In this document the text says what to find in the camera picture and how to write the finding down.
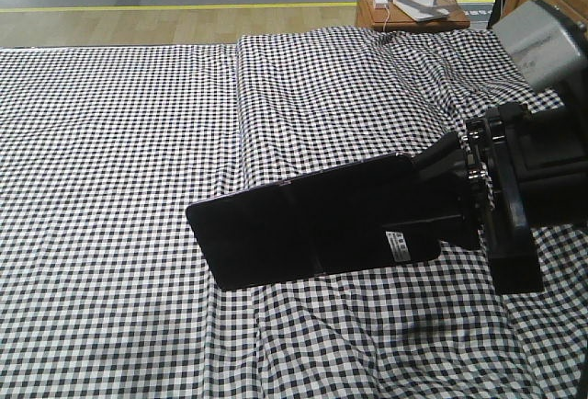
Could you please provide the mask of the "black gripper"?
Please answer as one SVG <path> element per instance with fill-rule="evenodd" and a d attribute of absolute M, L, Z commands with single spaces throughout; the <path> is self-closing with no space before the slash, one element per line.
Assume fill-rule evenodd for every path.
<path fill-rule="evenodd" d="M 530 112 L 507 103 L 470 120 L 469 147 L 484 164 L 493 202 L 481 208 L 492 282 L 498 294 L 544 289 L 539 227 L 587 224 L 587 107 L 569 104 Z M 448 132 L 412 158 L 410 185 L 392 198 L 385 227 L 480 247 L 479 217 L 460 136 Z"/>

